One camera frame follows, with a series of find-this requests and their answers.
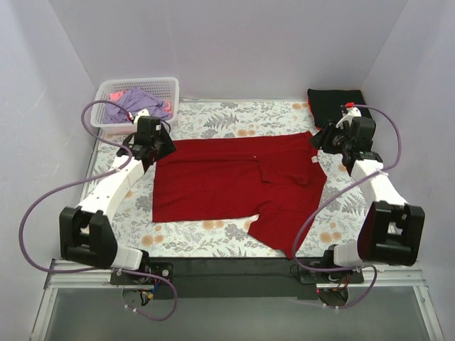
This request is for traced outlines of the red t shirt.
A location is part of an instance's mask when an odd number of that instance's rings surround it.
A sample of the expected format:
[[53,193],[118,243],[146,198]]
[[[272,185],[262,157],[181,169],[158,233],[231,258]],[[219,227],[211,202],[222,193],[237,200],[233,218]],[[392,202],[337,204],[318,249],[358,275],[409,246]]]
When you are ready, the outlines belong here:
[[176,141],[176,151],[156,164],[153,222],[256,215],[248,234],[292,258],[326,183],[310,139],[304,132]]

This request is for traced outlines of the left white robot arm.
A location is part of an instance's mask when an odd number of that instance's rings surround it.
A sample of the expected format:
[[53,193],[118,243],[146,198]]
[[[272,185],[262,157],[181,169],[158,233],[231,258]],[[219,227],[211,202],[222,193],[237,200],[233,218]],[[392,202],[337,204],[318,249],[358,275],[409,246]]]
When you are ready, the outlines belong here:
[[151,267],[145,252],[117,241],[111,223],[115,213],[135,184],[155,162],[176,151],[168,124],[142,116],[136,131],[117,150],[112,174],[103,178],[77,207],[64,208],[59,216],[60,255],[64,260],[99,269],[126,269],[137,284],[150,279]]

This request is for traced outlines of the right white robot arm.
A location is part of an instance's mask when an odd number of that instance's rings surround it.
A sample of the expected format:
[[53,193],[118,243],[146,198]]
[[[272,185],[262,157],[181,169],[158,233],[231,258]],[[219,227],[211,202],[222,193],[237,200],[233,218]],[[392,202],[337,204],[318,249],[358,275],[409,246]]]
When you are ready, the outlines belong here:
[[357,240],[335,245],[333,258],[321,265],[323,277],[330,282],[346,276],[348,266],[412,266],[417,260],[425,213],[420,206],[410,205],[390,182],[382,158],[372,150],[375,128],[374,120],[365,117],[330,121],[310,139],[325,153],[341,154],[354,181],[377,173],[359,185],[370,208]]

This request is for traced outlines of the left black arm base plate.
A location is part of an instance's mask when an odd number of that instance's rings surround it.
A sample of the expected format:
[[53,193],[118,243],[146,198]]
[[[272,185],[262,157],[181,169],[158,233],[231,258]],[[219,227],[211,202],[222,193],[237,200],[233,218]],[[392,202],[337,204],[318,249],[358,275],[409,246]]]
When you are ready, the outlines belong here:
[[[173,264],[170,262],[151,262],[145,261],[136,272],[143,274],[152,274],[172,281]],[[144,275],[134,275],[127,273],[125,270],[114,270],[110,276],[109,283],[114,286],[154,286],[158,283],[157,278],[150,278]]]

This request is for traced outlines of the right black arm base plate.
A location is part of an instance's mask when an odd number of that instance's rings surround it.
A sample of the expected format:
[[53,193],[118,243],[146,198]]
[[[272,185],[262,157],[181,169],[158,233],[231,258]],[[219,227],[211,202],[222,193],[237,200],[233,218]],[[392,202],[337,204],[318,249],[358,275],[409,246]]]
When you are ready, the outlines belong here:
[[362,272],[309,271],[296,264],[290,266],[289,272],[300,284],[315,285],[318,299],[323,304],[332,306],[344,306],[348,302],[348,286],[350,284],[364,283]]

